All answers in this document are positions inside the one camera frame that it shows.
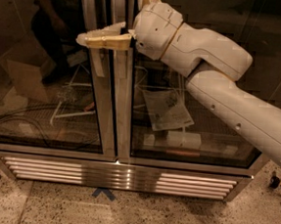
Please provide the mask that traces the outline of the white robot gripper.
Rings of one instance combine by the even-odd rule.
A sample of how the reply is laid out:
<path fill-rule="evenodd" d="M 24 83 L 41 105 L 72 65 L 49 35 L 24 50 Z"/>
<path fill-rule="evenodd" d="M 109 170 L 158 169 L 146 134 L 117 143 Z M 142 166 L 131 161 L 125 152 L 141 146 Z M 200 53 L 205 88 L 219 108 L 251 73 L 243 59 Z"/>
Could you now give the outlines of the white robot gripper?
<path fill-rule="evenodd" d="M 154 61 L 163 55 L 171 38 L 183 23 L 182 14 L 167 3 L 160 3 L 161 1 L 142 0 L 142 4 L 147 6 L 138 13 L 134 22 L 136 49 Z M 122 34 L 123 29 L 125 22 L 118 22 L 103 29 L 97 28 L 80 33 L 76 37 L 76 42 L 87 48 L 126 51 L 133 35 L 128 32 Z"/>

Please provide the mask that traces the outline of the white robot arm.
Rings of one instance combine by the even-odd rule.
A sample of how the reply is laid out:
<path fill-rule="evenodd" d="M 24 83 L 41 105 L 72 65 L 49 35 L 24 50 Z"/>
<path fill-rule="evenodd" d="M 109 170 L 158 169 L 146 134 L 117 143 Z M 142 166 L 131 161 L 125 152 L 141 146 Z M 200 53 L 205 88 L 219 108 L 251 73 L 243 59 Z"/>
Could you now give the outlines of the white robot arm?
<path fill-rule="evenodd" d="M 162 0 L 138 0 L 138 8 L 128 33 L 118 22 L 79 34 L 77 43 L 126 51 L 135 40 L 138 52 L 185 76 L 191 96 L 281 166 L 281 110 L 235 84 L 253 57 L 218 32 L 193 28 Z"/>

